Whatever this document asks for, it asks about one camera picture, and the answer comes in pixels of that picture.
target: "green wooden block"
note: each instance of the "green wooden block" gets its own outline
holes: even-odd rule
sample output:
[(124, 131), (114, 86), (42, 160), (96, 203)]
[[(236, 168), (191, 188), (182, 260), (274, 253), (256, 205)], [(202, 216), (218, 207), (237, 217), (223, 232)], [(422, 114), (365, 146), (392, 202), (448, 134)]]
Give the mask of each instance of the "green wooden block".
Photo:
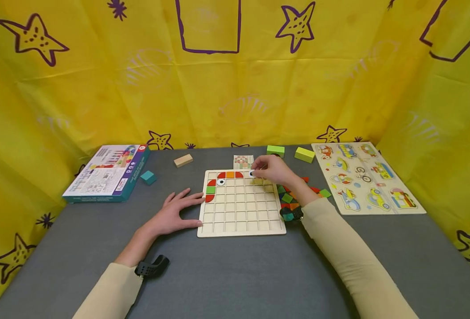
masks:
[(331, 197), (331, 193), (329, 193), (329, 191), (327, 189), (322, 189), (320, 191), (320, 195), (322, 195), (325, 198)]
[(284, 157), (285, 156), (285, 147), (284, 146), (268, 145), (267, 146), (267, 155), (270, 155), (270, 154), (278, 154), (279, 157)]
[(283, 197), (281, 198), (281, 200), (282, 200), (283, 202), (288, 202), (288, 203), (290, 203), (290, 202), (293, 200), (293, 197), (291, 197), (291, 196), (288, 195), (288, 194), (285, 194), (285, 195), (283, 195)]
[(297, 148), (294, 157), (301, 161), (311, 163), (313, 162), (313, 158), (315, 158), (315, 152), (307, 150), (306, 148)]

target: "gray tabletop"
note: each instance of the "gray tabletop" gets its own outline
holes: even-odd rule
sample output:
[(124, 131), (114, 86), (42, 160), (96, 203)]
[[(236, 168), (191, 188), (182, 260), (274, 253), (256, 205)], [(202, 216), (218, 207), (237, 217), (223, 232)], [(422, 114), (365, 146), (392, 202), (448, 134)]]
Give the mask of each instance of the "gray tabletop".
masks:
[[(309, 177), (310, 186), (328, 188), (316, 160), (293, 158), (295, 148), (286, 147), (288, 165)], [(172, 160), (188, 153), (194, 162), (176, 168)], [(0, 299), (0, 319), (71, 318), (168, 194), (201, 191), (205, 170), (232, 168), (233, 155), (264, 153), (264, 147), (152, 152), (145, 170), (157, 182), (138, 181), (128, 202), (67, 205)], [(199, 207), (183, 216), (198, 218)], [(470, 318), (470, 265), (429, 216), (345, 220), (420, 318)], [(187, 230), (158, 239), (146, 260), (164, 254), (171, 264), (161, 278), (143, 284), (127, 318), (358, 318), (345, 286), (300, 223), (288, 223), (286, 231), (200, 239)]]

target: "wooden puzzle board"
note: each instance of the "wooden puzzle board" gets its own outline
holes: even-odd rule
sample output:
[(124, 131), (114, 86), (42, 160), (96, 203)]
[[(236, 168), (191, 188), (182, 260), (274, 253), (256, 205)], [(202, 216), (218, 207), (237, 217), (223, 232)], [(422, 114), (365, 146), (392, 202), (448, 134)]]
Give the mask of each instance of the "wooden puzzle board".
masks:
[(248, 170), (205, 171), (198, 237), (286, 234), (275, 184)]
[(311, 146), (342, 215), (426, 213), (371, 142)]

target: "yellow fabric backdrop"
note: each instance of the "yellow fabric backdrop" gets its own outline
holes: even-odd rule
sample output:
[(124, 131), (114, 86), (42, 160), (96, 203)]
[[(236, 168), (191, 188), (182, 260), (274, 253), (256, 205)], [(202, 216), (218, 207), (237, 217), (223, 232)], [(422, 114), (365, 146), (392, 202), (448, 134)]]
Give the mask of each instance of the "yellow fabric backdrop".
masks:
[(467, 43), (467, 0), (0, 0), (0, 295), (102, 144), (383, 138), (464, 250)]

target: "purple rectangle outline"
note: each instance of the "purple rectangle outline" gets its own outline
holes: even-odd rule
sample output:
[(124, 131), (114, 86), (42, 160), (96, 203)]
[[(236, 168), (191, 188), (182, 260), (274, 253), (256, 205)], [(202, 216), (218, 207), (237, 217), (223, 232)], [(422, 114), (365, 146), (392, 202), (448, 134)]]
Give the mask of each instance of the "purple rectangle outline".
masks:
[(238, 16), (238, 23), (237, 23), (237, 40), (236, 40), (236, 51), (217, 51), (217, 50), (195, 50), (185, 47), (185, 38), (184, 38), (184, 23), (182, 23), (182, 19), (180, 17), (180, 0), (175, 0), (176, 4), (176, 14), (178, 17), (178, 28), (180, 29), (180, 39), (182, 41), (182, 50), (191, 52), (191, 53), (205, 53), (205, 54), (212, 54), (212, 53), (239, 53), (240, 50), (240, 29), (241, 29), (241, 21), (242, 21), (242, 13), (241, 13), (241, 1), (239, 0), (239, 16)]
[[(444, 4), (446, 4), (448, 0), (442, 0), (441, 1), (441, 4), (439, 5), (439, 7), (437, 8), (437, 10), (435, 11), (434, 15), (432, 16), (432, 18), (430, 19), (430, 21), (428, 22), (427, 24), (427, 27), (425, 28), (425, 30), (423, 31), (423, 34), (421, 34), (421, 36), (419, 37), (419, 40), (421, 42), (423, 42), (424, 44), (426, 44), (427, 46), (429, 47), (432, 47), (433, 46), (433, 43), (431, 43), (429, 40), (426, 40), (424, 37), (427, 35), (428, 31), (430, 31), (430, 26), (432, 26), (437, 18), (439, 17), (439, 14), (441, 12), (441, 9), (442, 7), (444, 6)], [(456, 54), (455, 57), (453, 58), (445, 58), (445, 57), (440, 57), (436, 54), (434, 54), (432, 51), (430, 51), (430, 56), (433, 57), (433, 58), (436, 58), (437, 60), (441, 60), (441, 61), (447, 61), (447, 62), (455, 62), (456, 60), (458, 60), (458, 58), (460, 58), (460, 56), (466, 52), (466, 50), (470, 47), (470, 41), (459, 51), (459, 53)]]

